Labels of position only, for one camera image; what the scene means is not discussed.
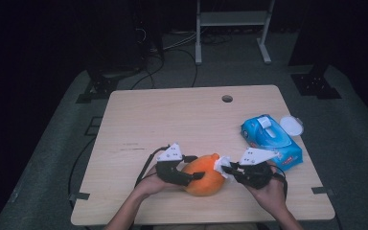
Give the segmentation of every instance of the wooden table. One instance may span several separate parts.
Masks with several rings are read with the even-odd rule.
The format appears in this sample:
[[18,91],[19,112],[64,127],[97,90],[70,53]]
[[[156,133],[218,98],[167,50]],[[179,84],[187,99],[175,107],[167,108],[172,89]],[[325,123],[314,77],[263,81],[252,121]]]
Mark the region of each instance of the wooden table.
[[[223,96],[233,101],[226,103]],[[168,144],[177,142],[185,155],[216,152],[238,161],[248,147],[240,134],[241,124],[262,114],[277,121],[289,114],[274,85],[113,92],[80,187],[89,198],[77,200],[71,221],[107,224],[133,189],[149,155]],[[287,171],[287,206],[300,220],[332,219],[334,208],[328,196],[311,190],[322,183],[304,143],[299,136],[293,138],[303,150],[304,163]],[[263,220],[273,218],[243,185],[226,181],[212,196],[195,197],[180,189],[153,195],[143,202],[135,223]]]

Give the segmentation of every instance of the floor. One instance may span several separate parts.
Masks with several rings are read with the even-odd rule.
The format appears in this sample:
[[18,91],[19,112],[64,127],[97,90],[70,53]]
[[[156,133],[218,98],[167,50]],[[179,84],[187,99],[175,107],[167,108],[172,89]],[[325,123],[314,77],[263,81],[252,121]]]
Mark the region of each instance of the floor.
[[[147,71],[120,80],[117,90],[275,84],[290,113],[301,119],[302,138],[338,218],[303,221],[306,229],[368,229],[368,109],[346,76],[330,66],[325,78],[341,99],[301,96],[290,75],[307,73],[310,66],[289,67],[298,33],[269,33],[264,64],[256,38],[259,33],[220,35],[203,45],[201,65],[194,63],[193,42],[165,53],[165,61],[149,57]],[[184,39],[165,34],[164,45]],[[106,99],[76,103],[89,83],[78,74],[19,180],[16,195],[0,215],[0,229],[102,229],[70,222],[74,194],[79,191],[98,131]],[[278,229],[268,222],[270,229]]]

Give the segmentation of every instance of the white shelf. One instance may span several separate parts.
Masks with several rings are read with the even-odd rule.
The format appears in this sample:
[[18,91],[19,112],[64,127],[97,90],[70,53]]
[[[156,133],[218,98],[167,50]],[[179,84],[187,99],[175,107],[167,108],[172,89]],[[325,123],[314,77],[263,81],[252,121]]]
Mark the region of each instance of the white shelf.
[[200,26],[264,25],[267,11],[202,12]]

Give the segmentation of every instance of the blue packaging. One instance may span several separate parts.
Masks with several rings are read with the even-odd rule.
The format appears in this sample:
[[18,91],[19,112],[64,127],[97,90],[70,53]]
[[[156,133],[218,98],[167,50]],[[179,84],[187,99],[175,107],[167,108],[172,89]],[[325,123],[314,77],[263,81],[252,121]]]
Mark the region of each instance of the blue packaging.
[[303,162],[303,151],[290,138],[302,132],[302,123],[292,116],[284,117],[280,125],[267,114],[241,125],[241,135],[251,147],[280,153],[271,160],[283,171]]

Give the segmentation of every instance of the white lid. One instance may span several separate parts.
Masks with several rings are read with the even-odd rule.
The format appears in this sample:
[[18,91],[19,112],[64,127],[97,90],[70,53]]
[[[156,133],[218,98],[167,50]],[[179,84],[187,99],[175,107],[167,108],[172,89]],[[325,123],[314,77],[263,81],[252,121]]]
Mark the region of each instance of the white lid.
[[303,133],[303,123],[293,116],[285,116],[280,120],[280,126],[290,136],[298,136]]

